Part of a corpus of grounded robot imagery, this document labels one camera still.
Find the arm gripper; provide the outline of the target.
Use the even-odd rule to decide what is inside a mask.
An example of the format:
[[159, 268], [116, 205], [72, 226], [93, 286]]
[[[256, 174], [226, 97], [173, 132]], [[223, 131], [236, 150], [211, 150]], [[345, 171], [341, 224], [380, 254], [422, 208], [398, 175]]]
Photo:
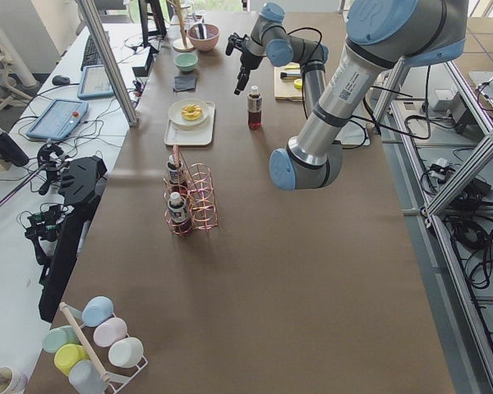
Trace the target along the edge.
[[225, 49], [225, 54], [227, 56], [231, 56], [234, 50], [239, 52], [243, 51], [243, 45], [249, 39], [248, 34], [244, 34], [243, 36], [239, 34], [231, 34], [228, 36], [228, 42]]

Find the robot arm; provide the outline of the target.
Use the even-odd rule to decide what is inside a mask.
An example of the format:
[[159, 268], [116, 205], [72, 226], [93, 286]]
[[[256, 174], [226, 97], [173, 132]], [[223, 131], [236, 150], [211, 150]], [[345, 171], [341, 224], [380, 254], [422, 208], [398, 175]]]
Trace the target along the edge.
[[280, 5], [267, 2], [259, 12], [250, 34], [229, 35], [225, 53], [228, 56], [233, 50], [241, 53], [234, 93], [239, 95], [247, 87], [251, 72], [265, 58], [274, 67], [297, 63], [303, 82], [303, 108], [309, 116], [325, 90], [325, 64], [329, 51], [322, 39], [303, 39], [286, 31], [283, 27], [284, 17], [285, 11]]
[[326, 46], [292, 37], [283, 27], [284, 16], [280, 5], [267, 2], [251, 33], [231, 35], [226, 52], [242, 53], [237, 94], [263, 58], [273, 66], [300, 65], [309, 116], [299, 135], [271, 154], [270, 177], [281, 190], [318, 189], [339, 174], [343, 154], [336, 137], [381, 72], [399, 60], [431, 66], [463, 53], [468, 2], [354, 2], [342, 57], [330, 81], [325, 80]]

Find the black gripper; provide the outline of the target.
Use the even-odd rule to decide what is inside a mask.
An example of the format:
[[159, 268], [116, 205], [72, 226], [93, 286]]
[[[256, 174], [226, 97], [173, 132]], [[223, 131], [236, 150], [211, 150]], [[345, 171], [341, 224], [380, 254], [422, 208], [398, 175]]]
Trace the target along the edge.
[[239, 95], [247, 86], [251, 71], [256, 70], [264, 56], [264, 47], [255, 40], [243, 40], [241, 44], [241, 67], [237, 75], [235, 95]]

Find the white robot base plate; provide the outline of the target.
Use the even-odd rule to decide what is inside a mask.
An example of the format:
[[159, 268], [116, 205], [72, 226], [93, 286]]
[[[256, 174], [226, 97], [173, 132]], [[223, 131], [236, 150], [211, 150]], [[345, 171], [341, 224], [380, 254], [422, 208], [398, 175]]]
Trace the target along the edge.
[[335, 139], [341, 143], [343, 149], [358, 149], [370, 144], [365, 126], [354, 120], [349, 120]]

